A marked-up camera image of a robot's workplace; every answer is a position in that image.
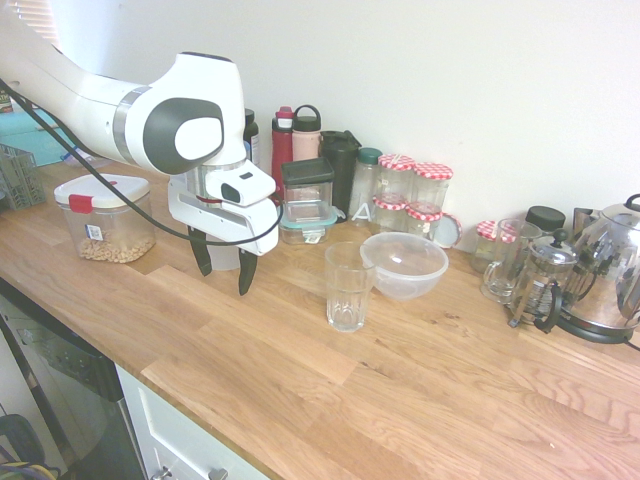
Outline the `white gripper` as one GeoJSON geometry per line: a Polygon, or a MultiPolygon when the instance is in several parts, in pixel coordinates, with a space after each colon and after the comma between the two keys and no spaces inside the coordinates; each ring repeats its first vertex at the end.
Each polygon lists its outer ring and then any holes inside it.
{"type": "Polygon", "coordinates": [[[279,220],[275,204],[268,198],[245,207],[227,201],[205,204],[187,190],[181,177],[171,177],[168,205],[172,217],[188,225],[191,249],[204,277],[212,273],[207,234],[227,243],[245,240],[240,244],[243,249],[238,251],[238,290],[241,296],[247,294],[254,279],[258,256],[278,244],[279,220]]]}

